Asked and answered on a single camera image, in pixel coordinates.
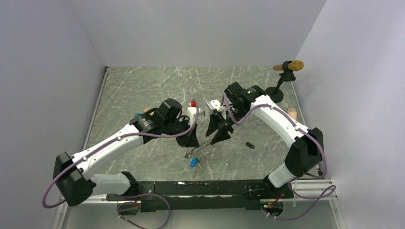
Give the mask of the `blue plastic key tag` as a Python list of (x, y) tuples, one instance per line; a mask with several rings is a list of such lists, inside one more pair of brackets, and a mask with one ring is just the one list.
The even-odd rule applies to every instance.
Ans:
[(198, 160), (197, 157), (194, 157), (194, 158), (190, 161), (190, 167), (191, 167), (191, 168), (195, 167), (195, 166), (198, 165), (198, 164), (199, 164), (199, 160)]

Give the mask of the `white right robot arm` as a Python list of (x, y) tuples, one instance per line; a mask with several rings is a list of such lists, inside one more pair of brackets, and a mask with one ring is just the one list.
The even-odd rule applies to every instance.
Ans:
[(247, 89), (234, 82), (227, 86), (222, 99), (207, 103), (210, 122), (206, 135), (215, 134), (210, 144), (228, 140), (233, 125), (242, 125), (255, 115), (273, 129), (289, 147), (284, 162), (264, 178), (263, 191), (276, 198), (286, 183), (307, 174), (324, 159), (323, 133), (292, 119), (257, 85)]

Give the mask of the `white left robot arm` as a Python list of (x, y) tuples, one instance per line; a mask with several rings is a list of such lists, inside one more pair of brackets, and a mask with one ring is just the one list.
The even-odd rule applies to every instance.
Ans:
[(61, 153), (55, 160), (53, 184), (69, 206), (77, 206), (94, 195), (116, 194), (132, 200), (139, 183), (130, 172), (100, 174), (101, 167), (128, 151), (157, 138), (174, 138), (181, 147), (199, 147), (197, 120), (204, 110), (196, 100), (184, 112), (174, 99), (164, 100), (133, 119), (112, 136), (72, 156)]

